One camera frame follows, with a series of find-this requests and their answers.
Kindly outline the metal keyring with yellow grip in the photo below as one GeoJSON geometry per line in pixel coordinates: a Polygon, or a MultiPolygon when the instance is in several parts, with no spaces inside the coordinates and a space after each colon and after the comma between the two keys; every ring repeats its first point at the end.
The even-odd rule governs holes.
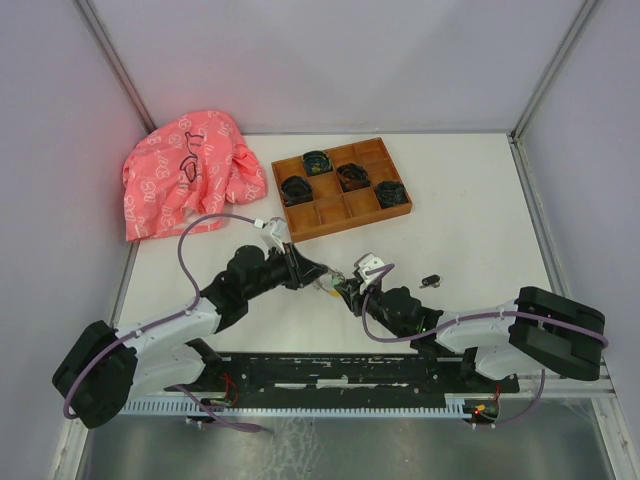
{"type": "Polygon", "coordinates": [[[332,297],[339,297],[340,295],[338,293],[332,292],[331,291],[331,279],[334,277],[338,277],[340,279],[342,279],[343,281],[346,280],[345,275],[337,270],[328,269],[328,272],[326,274],[324,274],[323,276],[321,276],[320,278],[316,279],[313,283],[312,286],[318,290],[318,291],[323,291],[327,294],[329,294],[332,297]]]}

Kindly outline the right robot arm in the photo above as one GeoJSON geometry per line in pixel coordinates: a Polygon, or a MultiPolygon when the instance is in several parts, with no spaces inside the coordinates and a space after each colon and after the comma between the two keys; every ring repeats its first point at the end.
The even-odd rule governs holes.
{"type": "Polygon", "coordinates": [[[469,355],[458,370],[460,382],[472,391],[543,369],[595,381],[609,345],[601,312],[533,286],[521,288],[513,300],[470,313],[428,308],[406,287],[383,290],[349,279],[334,288],[364,324],[375,321],[389,331],[378,342],[406,342],[429,358],[469,355]]]}

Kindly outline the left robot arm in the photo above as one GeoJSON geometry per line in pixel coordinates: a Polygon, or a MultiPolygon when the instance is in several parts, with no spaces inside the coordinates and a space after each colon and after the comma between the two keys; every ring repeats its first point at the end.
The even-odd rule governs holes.
{"type": "Polygon", "coordinates": [[[327,274],[292,243],[264,252],[242,246],[206,288],[178,311],[123,329],[99,320],[87,326],[52,377],[63,396],[63,415],[94,429],[127,402],[166,388],[194,384],[209,390],[221,378],[204,338],[244,317],[250,300],[277,287],[298,290],[327,274]]]}

